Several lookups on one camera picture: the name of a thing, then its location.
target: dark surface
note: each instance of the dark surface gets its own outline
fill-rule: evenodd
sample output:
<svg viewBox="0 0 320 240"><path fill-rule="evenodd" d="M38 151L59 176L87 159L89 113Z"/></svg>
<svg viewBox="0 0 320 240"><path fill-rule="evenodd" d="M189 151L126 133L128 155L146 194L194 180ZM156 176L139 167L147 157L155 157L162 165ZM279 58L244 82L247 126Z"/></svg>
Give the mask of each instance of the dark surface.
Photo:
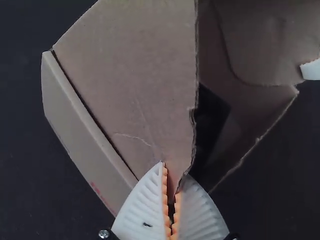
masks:
<svg viewBox="0 0 320 240"><path fill-rule="evenodd" d="M94 0L0 0L0 240L92 240L113 218L47 123L41 53ZM212 194L243 240L318 239L320 82Z"/></svg>

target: corrugated cardboard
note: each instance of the corrugated cardboard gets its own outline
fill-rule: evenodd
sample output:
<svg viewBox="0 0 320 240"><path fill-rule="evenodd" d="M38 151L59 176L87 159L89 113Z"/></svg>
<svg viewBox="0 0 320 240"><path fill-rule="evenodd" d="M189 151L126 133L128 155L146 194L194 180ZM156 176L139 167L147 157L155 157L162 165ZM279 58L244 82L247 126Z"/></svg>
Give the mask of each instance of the corrugated cardboard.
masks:
<svg viewBox="0 0 320 240"><path fill-rule="evenodd" d="M231 111L212 159L198 179L208 191L241 165L286 112L298 94L294 84L303 81L299 65L316 57L315 45L308 45L310 39L313 36L318 46L319 41L303 28L306 23L298 3L258 2L99 0L53 46L55 60L67 76L63 82L69 81L73 98L77 94L86 113L62 118L64 111L75 109L58 107L62 93L52 93L52 103L43 101L46 116L63 143L78 135L76 131L62 134L67 128L61 125L91 116L101 138L90 144L101 146L109 140L114 149L108 151L120 155L114 154L116 162L121 158L123 166L127 164L124 175L101 164L111 161L110 157L102 157L99 168L119 178L128 174L132 180L109 195L123 198L135 182L133 175L140 179L160 160L169 169L171 193L177 188L195 155L192 113L197 107L198 82ZM307 1L302 10L310 10L310 4ZM316 19L315 10L310 11L312 19L307 23ZM299 20L296 26L290 23L293 15ZM317 24L310 28L317 29ZM47 67L42 72L50 72L52 66ZM61 82L46 78L42 76L44 84ZM63 91L66 96L72 92ZM87 125L82 129L92 135ZM64 144L74 151L86 149L81 141ZM94 169L87 170L88 163L82 165L83 158L70 156L87 179L94 175Z"/></svg>
<svg viewBox="0 0 320 240"><path fill-rule="evenodd" d="M164 161L175 189L192 162L195 46L193 0L101 0L53 46L138 179Z"/></svg>
<svg viewBox="0 0 320 240"><path fill-rule="evenodd" d="M116 215L138 180L89 115L50 51L43 53L41 85L46 118L82 175Z"/></svg>

